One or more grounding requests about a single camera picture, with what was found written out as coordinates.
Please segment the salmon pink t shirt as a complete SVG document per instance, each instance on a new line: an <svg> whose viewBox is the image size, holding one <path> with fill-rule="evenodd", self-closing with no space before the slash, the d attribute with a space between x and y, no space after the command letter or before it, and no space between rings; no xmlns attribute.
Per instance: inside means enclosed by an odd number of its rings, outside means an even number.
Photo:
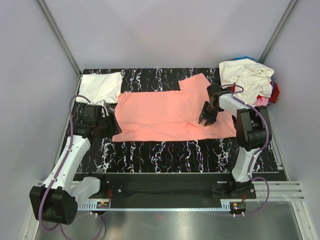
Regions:
<svg viewBox="0 0 320 240"><path fill-rule="evenodd" d="M122 132L113 142L174 142L225 139L236 135L232 115L218 113L216 122L199 123L203 105L209 100L210 82L200 73L179 81L179 90L124 92L115 107Z"/></svg>

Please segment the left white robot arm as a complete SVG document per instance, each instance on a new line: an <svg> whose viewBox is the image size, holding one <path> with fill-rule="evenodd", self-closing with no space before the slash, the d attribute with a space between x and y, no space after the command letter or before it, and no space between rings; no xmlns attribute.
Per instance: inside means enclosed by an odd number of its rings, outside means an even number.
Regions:
<svg viewBox="0 0 320 240"><path fill-rule="evenodd" d="M103 198L108 193L102 173L88 173L75 186L72 182L93 141L121 133L115 115L83 116L80 122L70 127L70 132L62 154L49 176L29 192L34 217L40 223L70 225L82 203L91 196Z"/></svg>

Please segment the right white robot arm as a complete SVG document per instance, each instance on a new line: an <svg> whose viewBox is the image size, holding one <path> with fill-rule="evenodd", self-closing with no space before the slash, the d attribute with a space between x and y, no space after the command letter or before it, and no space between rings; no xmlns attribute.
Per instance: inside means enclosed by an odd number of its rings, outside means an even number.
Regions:
<svg viewBox="0 0 320 240"><path fill-rule="evenodd" d="M226 183L215 194L239 198L253 192L253 169L260 153L272 139L270 120L266 106L253 106L237 98L233 93L213 93L199 115L199 123L205 126L218 122L218 114L228 111L236 119L236 140L239 152L235 166Z"/></svg>

